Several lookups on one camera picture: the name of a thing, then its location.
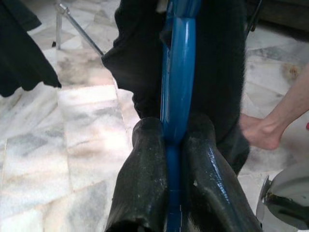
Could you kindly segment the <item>silver metal clothes rack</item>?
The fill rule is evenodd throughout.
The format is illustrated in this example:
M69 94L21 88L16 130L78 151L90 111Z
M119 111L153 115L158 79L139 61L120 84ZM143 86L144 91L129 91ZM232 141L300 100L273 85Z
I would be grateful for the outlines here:
M77 23L77 21L71 16L69 8L62 3L62 0L56 0L56 49L61 49L61 32L62 32L62 18L66 18L72 26L78 31L82 38L90 45L90 47L100 56L103 57L104 53L96 45L96 43L90 38L85 30Z

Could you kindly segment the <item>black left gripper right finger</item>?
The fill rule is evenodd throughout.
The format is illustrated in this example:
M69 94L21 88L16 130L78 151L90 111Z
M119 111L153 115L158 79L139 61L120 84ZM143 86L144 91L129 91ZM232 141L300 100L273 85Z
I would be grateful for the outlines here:
M206 115L190 115L183 139L183 200L183 232L263 232Z

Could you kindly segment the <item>blue plastic hanger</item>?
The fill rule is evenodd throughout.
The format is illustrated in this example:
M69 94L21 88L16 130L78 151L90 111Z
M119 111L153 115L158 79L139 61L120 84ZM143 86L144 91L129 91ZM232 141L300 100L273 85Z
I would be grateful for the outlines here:
M166 140L169 208L166 232L181 232L181 154L193 91L196 59L196 16L201 0L169 0L163 43L160 120Z

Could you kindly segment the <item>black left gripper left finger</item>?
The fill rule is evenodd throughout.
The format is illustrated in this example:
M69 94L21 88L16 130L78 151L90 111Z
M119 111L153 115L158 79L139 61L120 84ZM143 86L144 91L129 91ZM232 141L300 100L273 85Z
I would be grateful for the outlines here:
M105 232L163 232L168 171L160 120L141 119L133 129L132 145L116 180Z

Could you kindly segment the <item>person bare leg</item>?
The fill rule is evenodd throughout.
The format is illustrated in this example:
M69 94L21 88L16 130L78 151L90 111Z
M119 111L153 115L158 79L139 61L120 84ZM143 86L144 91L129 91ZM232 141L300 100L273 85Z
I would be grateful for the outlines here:
M276 149L284 131L295 120L309 111L309 64L297 77L293 86L265 117L256 118L242 114L239 125L250 145L265 149Z

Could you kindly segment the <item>black fonemax T-shirt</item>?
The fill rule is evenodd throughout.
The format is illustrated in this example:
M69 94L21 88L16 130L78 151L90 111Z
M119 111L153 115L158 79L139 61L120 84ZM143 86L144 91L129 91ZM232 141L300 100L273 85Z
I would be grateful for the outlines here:
M165 15L159 0L121 0L119 35L103 57L120 89L133 93L140 118L159 117ZM250 152L239 127L245 66L244 0L202 0L196 18L196 64L191 111L212 121L217 148L235 173Z
M41 25L21 0L0 0L0 96L18 88L33 90L40 82L61 87L58 76L28 31Z

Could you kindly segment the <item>black TV console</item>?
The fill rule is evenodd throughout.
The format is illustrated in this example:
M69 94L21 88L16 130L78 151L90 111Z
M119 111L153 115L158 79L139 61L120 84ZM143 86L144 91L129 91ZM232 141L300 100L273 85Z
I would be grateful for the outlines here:
M309 42L309 0L263 0L260 21Z

